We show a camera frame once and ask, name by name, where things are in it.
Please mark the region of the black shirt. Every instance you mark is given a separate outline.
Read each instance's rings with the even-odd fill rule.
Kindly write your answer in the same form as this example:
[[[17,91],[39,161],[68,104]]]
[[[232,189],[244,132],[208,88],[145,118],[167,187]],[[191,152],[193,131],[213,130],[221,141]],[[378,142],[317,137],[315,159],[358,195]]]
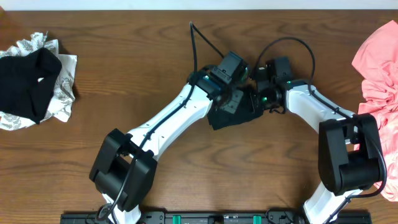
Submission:
[[[207,114],[209,125],[214,130],[246,123],[264,114],[257,98],[257,91],[252,86],[241,87],[238,90],[243,92],[243,97],[234,114],[221,108],[212,108]]]

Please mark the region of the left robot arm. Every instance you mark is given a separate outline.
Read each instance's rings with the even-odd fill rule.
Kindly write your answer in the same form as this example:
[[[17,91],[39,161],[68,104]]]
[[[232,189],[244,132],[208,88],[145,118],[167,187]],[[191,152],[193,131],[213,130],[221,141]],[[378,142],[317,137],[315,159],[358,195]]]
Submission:
[[[209,65],[193,71],[177,97],[144,124],[103,140],[89,178],[106,200],[97,221],[137,223],[139,204],[152,188],[158,160],[194,122],[212,108],[236,114],[250,69],[245,65]]]

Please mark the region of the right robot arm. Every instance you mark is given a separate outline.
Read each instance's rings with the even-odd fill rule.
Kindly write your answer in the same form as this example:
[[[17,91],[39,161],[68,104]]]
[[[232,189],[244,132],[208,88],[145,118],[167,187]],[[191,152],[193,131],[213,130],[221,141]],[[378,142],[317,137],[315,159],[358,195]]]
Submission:
[[[354,198],[373,197],[380,190],[364,194],[376,182],[386,183],[375,118],[340,108],[320,94],[311,80],[295,80],[288,63],[270,63],[252,74],[264,110],[278,108],[301,117],[318,133],[318,173],[315,193],[304,203],[308,223],[331,223]]]

